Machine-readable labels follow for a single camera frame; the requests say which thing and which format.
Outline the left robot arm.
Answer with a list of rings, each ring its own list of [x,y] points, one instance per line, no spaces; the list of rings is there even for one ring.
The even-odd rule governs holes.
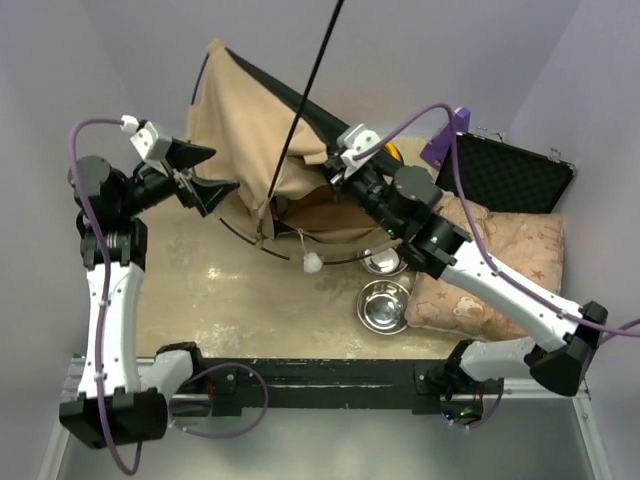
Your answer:
[[[77,394],[61,403],[59,419],[91,449],[162,438],[171,396],[179,387],[196,392],[206,383],[207,368],[194,342],[163,346],[148,370],[138,370],[137,310],[148,246],[148,228],[139,216],[171,197],[203,217],[212,213],[238,187],[235,181],[192,176],[192,168],[215,153],[173,140],[162,149],[158,169],[132,176],[100,156],[71,160],[90,319]]]

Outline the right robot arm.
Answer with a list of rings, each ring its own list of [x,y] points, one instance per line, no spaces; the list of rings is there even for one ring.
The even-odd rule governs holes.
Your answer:
[[[358,206],[399,245],[408,266],[456,286],[523,328],[518,340],[462,341],[440,382],[447,393],[480,382],[531,378],[548,391],[574,396],[598,349],[607,310],[564,299],[493,259],[461,227],[436,211],[443,193],[421,167],[352,167],[337,156],[321,170],[332,189]]]

